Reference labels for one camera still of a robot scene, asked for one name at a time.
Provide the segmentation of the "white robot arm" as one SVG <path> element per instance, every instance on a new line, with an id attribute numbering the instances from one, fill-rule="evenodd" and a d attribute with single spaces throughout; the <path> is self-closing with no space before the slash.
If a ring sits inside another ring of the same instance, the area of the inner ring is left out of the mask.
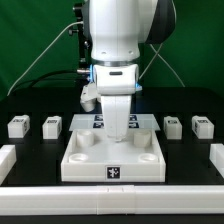
<path id="1" fill-rule="evenodd" d="M 104 129 L 118 141 L 127 135 L 131 98 L 139 77 L 139 45 L 161 44 L 174 31 L 173 0 L 85 0 L 84 30 L 92 42 L 93 81 Z"/>

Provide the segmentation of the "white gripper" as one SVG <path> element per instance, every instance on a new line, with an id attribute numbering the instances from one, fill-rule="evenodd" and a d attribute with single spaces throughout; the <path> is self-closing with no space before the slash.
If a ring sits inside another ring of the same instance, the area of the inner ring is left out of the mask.
<path id="1" fill-rule="evenodd" d="M 124 139 L 126 137 L 131 99 L 131 95 L 101 97 L 104 129 L 109 138 Z"/>

